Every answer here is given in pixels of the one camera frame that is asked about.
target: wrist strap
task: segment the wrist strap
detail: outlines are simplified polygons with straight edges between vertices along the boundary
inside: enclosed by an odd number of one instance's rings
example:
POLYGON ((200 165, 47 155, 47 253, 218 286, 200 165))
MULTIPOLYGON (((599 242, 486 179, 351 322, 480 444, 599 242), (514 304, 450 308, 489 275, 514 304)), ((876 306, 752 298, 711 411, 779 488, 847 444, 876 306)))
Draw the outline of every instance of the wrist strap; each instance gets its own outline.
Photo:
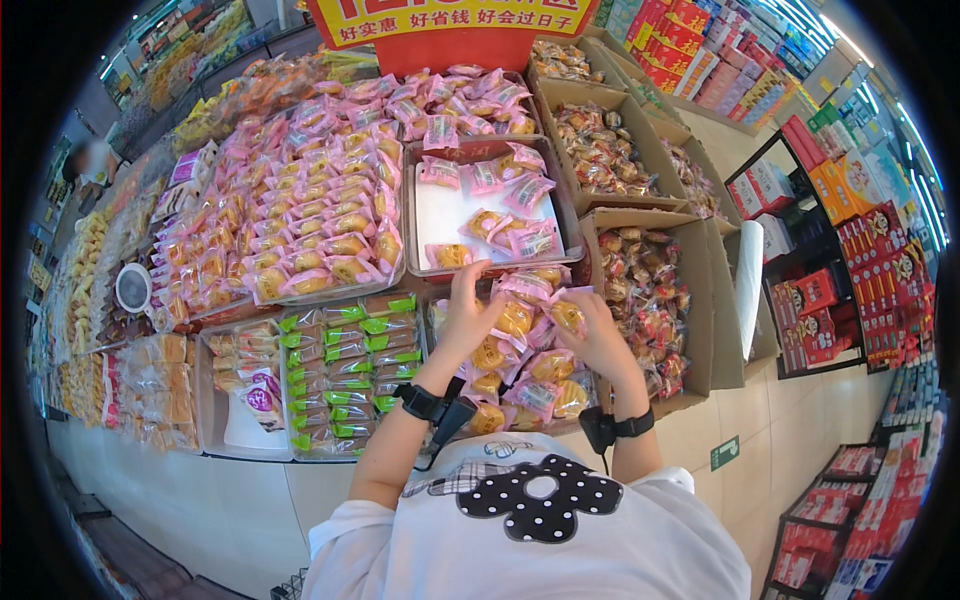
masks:
POLYGON ((617 438, 635 438, 654 428, 654 409, 648 408, 641 417, 631 417, 613 424, 613 434, 617 438))

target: person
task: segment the person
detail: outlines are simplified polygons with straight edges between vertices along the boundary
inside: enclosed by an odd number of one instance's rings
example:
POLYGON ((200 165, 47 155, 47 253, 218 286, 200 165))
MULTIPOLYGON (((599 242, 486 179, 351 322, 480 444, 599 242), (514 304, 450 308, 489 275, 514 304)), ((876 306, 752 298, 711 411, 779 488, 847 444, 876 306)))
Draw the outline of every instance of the person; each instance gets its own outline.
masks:
MULTIPOLYGON (((482 260, 453 278, 444 337, 412 383, 442 396, 503 311, 480 312, 482 260)), ((571 293, 586 339, 562 342, 616 389, 616 421, 649 410, 643 373, 595 294, 571 293)), ((348 499, 310 530, 303 598, 749 598, 750 568, 653 429, 618 438, 612 473, 541 433, 446 446, 411 476, 428 423, 401 406, 374 432, 348 499)))
POLYGON ((113 185, 120 162, 107 142, 93 138, 77 144, 63 163, 61 174, 67 182, 79 179, 81 188, 91 183, 108 188, 113 185))

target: white floor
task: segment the white floor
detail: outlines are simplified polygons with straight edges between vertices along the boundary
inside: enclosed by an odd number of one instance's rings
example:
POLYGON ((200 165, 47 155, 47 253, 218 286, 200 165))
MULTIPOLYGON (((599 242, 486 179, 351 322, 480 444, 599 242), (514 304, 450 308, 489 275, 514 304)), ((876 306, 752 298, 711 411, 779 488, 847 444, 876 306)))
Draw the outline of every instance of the white floor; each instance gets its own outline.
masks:
MULTIPOLYGON (((721 177, 773 132, 765 128, 753 138, 694 114, 683 118, 721 177)), ((778 381, 771 365, 746 388, 715 392, 657 423, 666 463, 693 473, 697 495, 740 544, 754 572, 754 598, 779 514, 840 443, 867 441, 891 378, 868 377, 859 367, 778 381), (710 471, 709 451, 735 435, 740 456, 710 471)), ((307 532, 346 498, 353 470, 161 455, 77 420, 50 421, 47 429, 54 454, 81 492, 95 493, 192 573, 253 598, 269 598, 271 588, 307 566, 307 532)), ((602 468, 582 433, 563 439, 586 464, 602 468)))

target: red gift box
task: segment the red gift box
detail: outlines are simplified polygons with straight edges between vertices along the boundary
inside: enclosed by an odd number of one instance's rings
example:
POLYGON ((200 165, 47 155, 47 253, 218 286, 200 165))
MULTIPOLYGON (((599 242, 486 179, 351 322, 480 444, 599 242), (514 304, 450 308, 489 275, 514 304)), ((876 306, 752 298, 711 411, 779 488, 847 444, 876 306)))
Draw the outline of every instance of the red gift box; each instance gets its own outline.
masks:
POLYGON ((836 288, 833 286, 833 277, 829 269, 821 269, 791 281, 790 287, 798 316, 809 315, 837 303, 836 288))

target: price sign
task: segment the price sign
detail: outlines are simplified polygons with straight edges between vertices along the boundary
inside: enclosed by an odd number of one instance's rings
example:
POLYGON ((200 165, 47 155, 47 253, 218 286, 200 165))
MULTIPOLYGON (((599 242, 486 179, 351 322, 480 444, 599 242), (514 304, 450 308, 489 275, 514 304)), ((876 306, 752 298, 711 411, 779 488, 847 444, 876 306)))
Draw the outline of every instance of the price sign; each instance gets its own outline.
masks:
POLYGON ((312 0, 309 7, 326 45, 340 49, 386 36, 465 28, 574 36, 582 29, 592 1, 312 0))

